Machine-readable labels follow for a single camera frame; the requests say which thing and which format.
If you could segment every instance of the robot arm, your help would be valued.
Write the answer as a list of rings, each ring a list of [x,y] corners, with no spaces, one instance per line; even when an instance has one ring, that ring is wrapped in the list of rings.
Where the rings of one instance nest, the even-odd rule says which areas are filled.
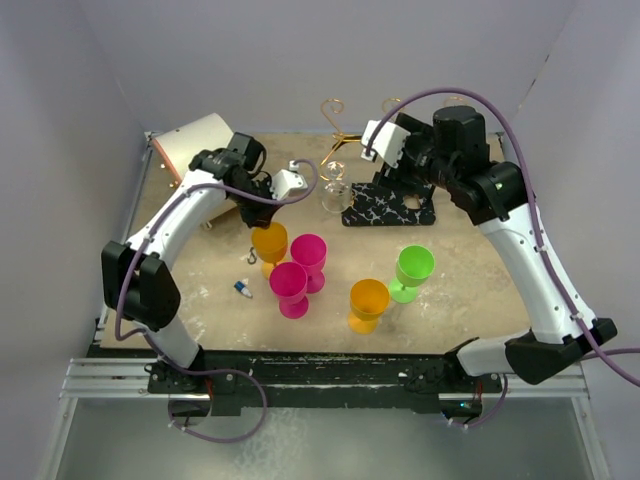
[[[180,292],[170,271],[189,237],[227,198],[239,205],[248,227],[267,227],[280,205],[265,204],[260,199],[281,201],[307,189],[304,178],[288,170],[257,180],[263,166],[256,168],[261,156],[264,163],[264,147],[239,133],[233,135],[227,148],[203,150],[193,158],[171,198],[145,227],[124,245],[109,242],[103,249],[107,306],[117,309],[127,270],[137,258],[136,273],[126,290],[123,317],[144,330],[162,352],[183,368],[198,369],[201,348],[178,317]],[[238,195],[238,191],[255,200]]]
[[[377,124],[369,122],[363,145]],[[537,384],[590,350],[537,250],[520,168],[489,160],[482,115],[469,106],[445,107],[435,112],[431,126],[401,113],[395,124],[383,126],[373,150],[389,167],[402,165],[415,178],[446,189],[497,250],[522,297],[530,331],[476,339],[458,347],[455,354],[467,374],[513,372]],[[375,160],[364,153],[363,158]],[[536,214],[548,259],[590,331],[599,344],[613,338],[615,325],[611,319],[596,318],[578,295],[548,241],[537,209]]]

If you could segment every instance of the table surface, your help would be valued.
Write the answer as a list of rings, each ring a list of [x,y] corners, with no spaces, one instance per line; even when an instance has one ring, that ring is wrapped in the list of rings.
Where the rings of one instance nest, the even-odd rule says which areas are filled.
[[[267,170],[284,168],[294,158],[318,164],[331,148],[330,135],[257,135],[269,159]],[[490,141],[492,158],[501,159]],[[358,145],[346,145],[334,158],[347,164],[351,181],[366,182],[380,168],[359,159]],[[154,155],[133,222],[136,231],[171,196],[168,172]],[[301,171],[309,175],[309,170]],[[500,257],[464,212],[438,189],[437,221],[428,227],[343,227],[340,215],[326,212],[319,191],[283,207],[274,217],[288,230],[290,241],[303,233],[321,235],[328,245],[325,288],[309,295],[310,308],[299,320],[284,318],[259,263],[249,265],[250,230],[237,209],[218,217],[209,231],[199,228],[173,268],[181,290],[179,315],[205,349],[289,350],[374,353],[444,353],[472,337],[494,337],[526,329],[524,305]],[[347,325],[349,290],[363,278],[388,283],[403,247],[420,244],[436,258],[436,270],[410,304],[392,302],[370,335],[353,333]],[[233,289],[242,280],[254,295]],[[114,337],[110,312],[102,340],[105,348],[148,348],[140,336],[125,342]],[[123,329],[131,328],[123,322]]]

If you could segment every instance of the magenta cup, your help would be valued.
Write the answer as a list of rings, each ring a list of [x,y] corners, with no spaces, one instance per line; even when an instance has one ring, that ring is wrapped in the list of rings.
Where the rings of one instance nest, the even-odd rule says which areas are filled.
[[[300,318],[309,310],[307,272],[293,262],[278,265],[269,277],[271,291],[280,300],[280,313],[287,318]]]
[[[322,269],[327,261],[327,244],[318,235],[305,233],[291,243],[291,259],[302,265],[309,275],[309,293],[318,293],[324,287]]]

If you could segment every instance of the gray wall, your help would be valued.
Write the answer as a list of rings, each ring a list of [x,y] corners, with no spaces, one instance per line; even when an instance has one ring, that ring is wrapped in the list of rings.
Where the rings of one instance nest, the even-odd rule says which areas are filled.
[[[640,346],[640,3],[582,0],[514,127],[543,220],[583,297],[614,318],[611,346]],[[638,358],[615,357],[636,376]],[[638,478],[640,391],[585,362],[617,480]]]
[[[0,2],[0,465],[33,478],[142,152],[75,0]]]
[[[217,111],[237,130],[326,131],[319,105],[338,97],[361,131],[383,99],[441,85],[513,115],[575,0],[80,3],[146,128]]]

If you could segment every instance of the gold wire holder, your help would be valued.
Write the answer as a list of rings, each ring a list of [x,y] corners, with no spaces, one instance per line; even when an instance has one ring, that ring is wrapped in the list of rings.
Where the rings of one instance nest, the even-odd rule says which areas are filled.
[[[382,102],[381,107],[384,113],[387,113],[389,111],[388,110],[390,106],[389,104],[392,102],[399,103],[400,99],[391,97],[391,98],[387,98],[384,102]],[[326,118],[327,121],[331,124],[331,126],[336,130],[332,134],[332,137],[334,138],[334,140],[336,140],[336,143],[333,144],[327,156],[324,157],[320,162],[320,178],[326,181],[328,181],[329,179],[323,175],[322,167],[324,167],[324,165],[329,161],[331,156],[334,153],[336,153],[343,145],[346,145],[347,143],[356,143],[356,142],[359,143],[360,140],[362,139],[362,135],[344,133],[342,131],[342,128],[340,128],[340,125],[338,125],[338,123],[336,122],[336,119],[331,115],[331,114],[340,115],[343,110],[344,110],[344,102],[337,98],[327,98],[320,105],[320,111],[322,112],[322,115],[324,115],[324,118]]]

